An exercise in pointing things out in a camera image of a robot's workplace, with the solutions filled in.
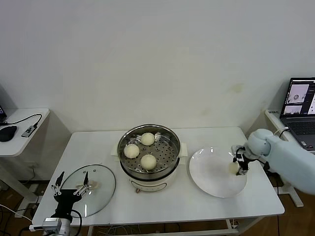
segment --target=laptop screen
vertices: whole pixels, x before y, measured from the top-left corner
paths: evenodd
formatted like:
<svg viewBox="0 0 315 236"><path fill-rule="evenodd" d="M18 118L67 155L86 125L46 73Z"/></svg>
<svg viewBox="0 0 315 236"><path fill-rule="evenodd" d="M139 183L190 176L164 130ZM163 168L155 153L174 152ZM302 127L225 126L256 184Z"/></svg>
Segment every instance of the laptop screen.
<svg viewBox="0 0 315 236"><path fill-rule="evenodd" d="M5 118L6 118L6 114L4 113L4 110L2 109L2 107L0 106L0 122L4 121Z"/></svg>
<svg viewBox="0 0 315 236"><path fill-rule="evenodd" d="M315 78L291 78L281 117L315 116Z"/></svg>

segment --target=white table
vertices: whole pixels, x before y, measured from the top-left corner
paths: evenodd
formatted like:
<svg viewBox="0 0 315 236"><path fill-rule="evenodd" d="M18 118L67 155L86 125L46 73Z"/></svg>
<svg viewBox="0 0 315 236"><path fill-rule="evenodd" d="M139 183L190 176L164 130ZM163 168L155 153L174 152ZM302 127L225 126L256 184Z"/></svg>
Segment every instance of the white table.
<svg viewBox="0 0 315 236"><path fill-rule="evenodd" d="M272 123L272 125L275 127L276 130L283 129L286 127L280 120L280 112L281 111L277 109L269 109L265 111L266 117L270 120L270 122ZM300 146L300 144L296 141L296 139L293 137L291 132L288 132L288 131L284 132L281 135L281 138L285 141L290 141L293 144ZM289 194L296 207L303 207L304 204L302 200L300 199L299 195L297 194L297 192L295 191L294 187L285 179L282 179L282 181L283 181L283 186L279 187L279 194Z"/></svg>
<svg viewBox="0 0 315 236"><path fill-rule="evenodd" d="M42 118L37 125L37 129L33 131L33 133L28 137L24 138L21 135L31 126L34 125L40 116L35 116L29 118L23 122L14 124L17 126L17 131L13 137L8 142L0 142L0 158L1 157L12 157L18 156L25 149L27 144L30 142L31 138L35 135L37 130L40 128L44 120L47 118L49 114L49 110L47 108L30 108L30 109L6 109L5 113L7 114L6 121L8 123L12 123L15 121L22 120L26 117L29 117L34 114L42 114ZM36 201L40 202L41 197L38 197L32 193L29 189L27 189L23 184L21 184L11 173L9 173L2 165L0 165L0 179L21 194L24 199L21 202L19 209L27 208L28 204L36 203ZM32 186L31 189L33 191L36 189L36 186Z"/></svg>
<svg viewBox="0 0 315 236"><path fill-rule="evenodd" d="M201 148L215 146L230 151L236 144L244 144L246 138L238 127L174 129L181 142L187 143L188 155ZM101 164L109 167L117 181L116 191L110 203L100 212L83 218L83 225L145 224L160 222L188 222L219 219L250 218L238 228L207 231L213 235L239 234L262 217L284 213L284 207L259 163L250 164L246 188L234 198L217 198L200 190L189 177L187 165L179 165L174 183L155 193L135 193L119 162L110 155L124 131L77 132L64 150L49 185L65 171L64 180L78 168ZM57 206L51 188L47 188L33 224L40 226L45 217L50 217ZM79 220L73 219L72 226Z"/></svg>

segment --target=laptop keyboard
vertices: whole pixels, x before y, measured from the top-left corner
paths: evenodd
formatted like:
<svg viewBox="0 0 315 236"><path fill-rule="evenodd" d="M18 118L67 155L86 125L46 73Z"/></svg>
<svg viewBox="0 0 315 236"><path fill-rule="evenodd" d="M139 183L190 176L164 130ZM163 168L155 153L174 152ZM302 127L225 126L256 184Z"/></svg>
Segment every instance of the laptop keyboard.
<svg viewBox="0 0 315 236"><path fill-rule="evenodd" d="M315 134L315 121L288 122L296 135Z"/></svg>

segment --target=white plate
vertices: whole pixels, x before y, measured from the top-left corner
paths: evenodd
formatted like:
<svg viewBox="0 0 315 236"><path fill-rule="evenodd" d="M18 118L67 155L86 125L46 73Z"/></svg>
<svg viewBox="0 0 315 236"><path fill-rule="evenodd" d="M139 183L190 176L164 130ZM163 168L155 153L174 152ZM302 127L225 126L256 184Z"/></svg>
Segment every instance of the white plate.
<svg viewBox="0 0 315 236"><path fill-rule="evenodd" d="M234 197L245 188L247 175L231 174L228 165L232 160L229 152L207 147L195 152L189 171L193 181L206 193L219 198Z"/></svg>

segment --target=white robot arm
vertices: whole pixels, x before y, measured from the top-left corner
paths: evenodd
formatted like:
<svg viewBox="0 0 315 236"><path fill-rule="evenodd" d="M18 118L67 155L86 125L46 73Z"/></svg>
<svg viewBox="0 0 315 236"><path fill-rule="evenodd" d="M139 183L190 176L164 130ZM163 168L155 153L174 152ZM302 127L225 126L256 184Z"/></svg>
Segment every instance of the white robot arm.
<svg viewBox="0 0 315 236"><path fill-rule="evenodd" d="M242 151L237 157L238 161L241 158L238 174L246 174L248 162L263 159L271 169L294 187L315 195L315 155L297 144L281 140L266 129L258 129L251 133L247 143L239 147L238 149Z"/></svg>

